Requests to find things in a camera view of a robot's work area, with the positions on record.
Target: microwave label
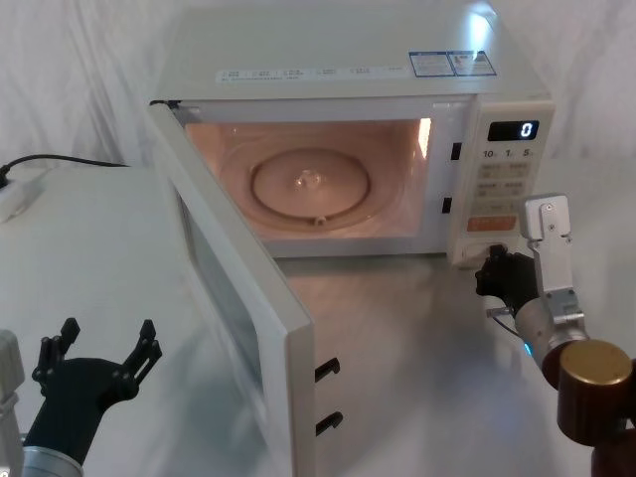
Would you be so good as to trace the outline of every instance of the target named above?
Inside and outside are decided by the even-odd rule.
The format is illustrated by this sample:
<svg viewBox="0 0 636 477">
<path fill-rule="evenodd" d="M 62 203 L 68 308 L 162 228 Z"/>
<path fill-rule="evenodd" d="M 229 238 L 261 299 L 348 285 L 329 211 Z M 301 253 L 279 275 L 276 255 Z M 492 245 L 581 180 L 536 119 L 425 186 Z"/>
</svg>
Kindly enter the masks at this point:
<svg viewBox="0 0 636 477">
<path fill-rule="evenodd" d="M 497 74 L 486 52 L 448 52 L 455 74 L 459 77 L 494 77 Z"/>
<path fill-rule="evenodd" d="M 387 80 L 412 78 L 409 67 L 297 68 L 281 70 L 221 70 L 220 83 L 284 81 Z"/>
<path fill-rule="evenodd" d="M 486 52 L 408 52 L 418 78 L 494 77 L 497 74 Z"/>
<path fill-rule="evenodd" d="M 409 52 L 408 55 L 418 78 L 455 76 L 446 52 Z"/>
</svg>

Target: wooden cylinder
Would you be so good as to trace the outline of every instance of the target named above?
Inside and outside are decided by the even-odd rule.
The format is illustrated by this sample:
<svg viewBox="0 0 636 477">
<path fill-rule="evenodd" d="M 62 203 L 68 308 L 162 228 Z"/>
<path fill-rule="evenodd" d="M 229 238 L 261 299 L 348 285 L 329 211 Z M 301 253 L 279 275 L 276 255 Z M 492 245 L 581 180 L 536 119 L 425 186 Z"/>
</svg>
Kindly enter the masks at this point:
<svg viewBox="0 0 636 477">
<path fill-rule="evenodd" d="M 557 423 L 570 439 L 596 445 L 625 427 L 632 363 L 618 347 L 578 341 L 560 355 Z"/>
</svg>

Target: white fabric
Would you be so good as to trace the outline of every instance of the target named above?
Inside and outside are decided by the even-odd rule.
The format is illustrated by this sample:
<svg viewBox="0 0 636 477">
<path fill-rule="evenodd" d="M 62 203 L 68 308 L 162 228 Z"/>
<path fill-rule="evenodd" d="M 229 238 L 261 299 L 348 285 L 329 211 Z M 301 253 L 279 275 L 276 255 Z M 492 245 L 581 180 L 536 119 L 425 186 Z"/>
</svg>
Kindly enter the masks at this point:
<svg viewBox="0 0 636 477">
<path fill-rule="evenodd" d="M 221 3 L 237 2 L 0 0 L 0 163 L 35 152 L 150 163 L 144 108 L 176 18 L 184 6 Z M 566 144 L 553 140 L 549 152 L 594 151 L 619 143 L 617 152 L 631 152 L 633 141 L 625 137 L 634 136 L 634 121 L 614 118 L 618 112 L 631 119 L 636 106 L 636 95 L 625 94 L 633 90 L 629 58 L 636 37 L 629 26 L 636 21 L 636 3 L 493 3 L 555 96 L 560 111 L 555 126 L 566 135 Z M 581 110 L 581 100 L 590 107 Z"/>
</svg>

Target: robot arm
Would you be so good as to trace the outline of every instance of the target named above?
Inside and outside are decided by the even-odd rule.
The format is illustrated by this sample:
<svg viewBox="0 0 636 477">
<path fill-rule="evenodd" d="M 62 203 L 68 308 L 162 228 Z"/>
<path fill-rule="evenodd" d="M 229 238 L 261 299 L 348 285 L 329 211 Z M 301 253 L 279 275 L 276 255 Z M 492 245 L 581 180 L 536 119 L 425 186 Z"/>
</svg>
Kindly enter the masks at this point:
<svg viewBox="0 0 636 477">
<path fill-rule="evenodd" d="M 161 357 L 152 321 L 141 327 L 134 350 L 123 364 L 96 358 L 65 360 L 80 333 L 75 318 L 62 332 L 43 338 L 33 379 L 45 401 L 24 446 L 13 412 L 15 389 L 24 372 L 15 336 L 0 333 L 0 477 L 81 477 L 83 461 L 104 413 L 114 404 L 133 399 L 139 385 Z"/>
<path fill-rule="evenodd" d="M 477 293 L 497 296 L 546 380 L 558 391 L 557 423 L 570 439 L 597 445 L 634 417 L 632 362 L 618 347 L 587 336 L 572 286 L 567 198 L 528 198 L 522 235 L 534 259 L 490 249 L 476 273 Z"/>
</svg>

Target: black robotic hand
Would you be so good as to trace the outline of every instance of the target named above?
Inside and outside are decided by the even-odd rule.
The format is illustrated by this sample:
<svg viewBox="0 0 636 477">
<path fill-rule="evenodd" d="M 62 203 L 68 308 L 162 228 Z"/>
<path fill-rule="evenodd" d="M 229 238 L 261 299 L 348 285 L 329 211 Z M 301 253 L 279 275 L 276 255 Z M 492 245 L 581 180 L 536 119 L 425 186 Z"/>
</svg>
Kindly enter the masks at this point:
<svg viewBox="0 0 636 477">
<path fill-rule="evenodd" d="M 82 465 L 103 414 L 112 405 L 137 396 L 161 349 L 152 321 L 146 320 L 135 349 L 121 365 L 97 358 L 65 360 L 79 333 L 78 322 L 69 318 L 60 336 L 42 339 L 33 379 L 46 399 L 24 446 L 53 449 Z"/>
</svg>

